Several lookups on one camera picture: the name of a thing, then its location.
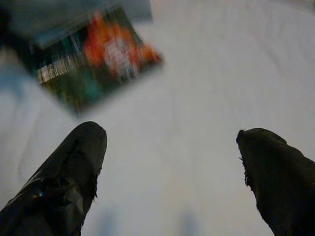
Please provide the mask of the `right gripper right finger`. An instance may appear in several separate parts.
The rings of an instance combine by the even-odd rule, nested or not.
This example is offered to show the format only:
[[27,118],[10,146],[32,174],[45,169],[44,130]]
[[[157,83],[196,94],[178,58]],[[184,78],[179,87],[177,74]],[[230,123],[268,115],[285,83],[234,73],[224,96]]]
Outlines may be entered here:
[[276,236],[315,234],[315,163],[280,135],[240,130],[236,137],[245,184],[256,208]]

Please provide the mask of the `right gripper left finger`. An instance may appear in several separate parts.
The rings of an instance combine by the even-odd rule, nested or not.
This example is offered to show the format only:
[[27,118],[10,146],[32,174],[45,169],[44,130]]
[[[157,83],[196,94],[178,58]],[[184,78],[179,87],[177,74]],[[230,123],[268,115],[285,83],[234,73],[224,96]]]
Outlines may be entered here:
[[107,149],[94,121],[75,127],[0,212],[3,236],[79,236]]

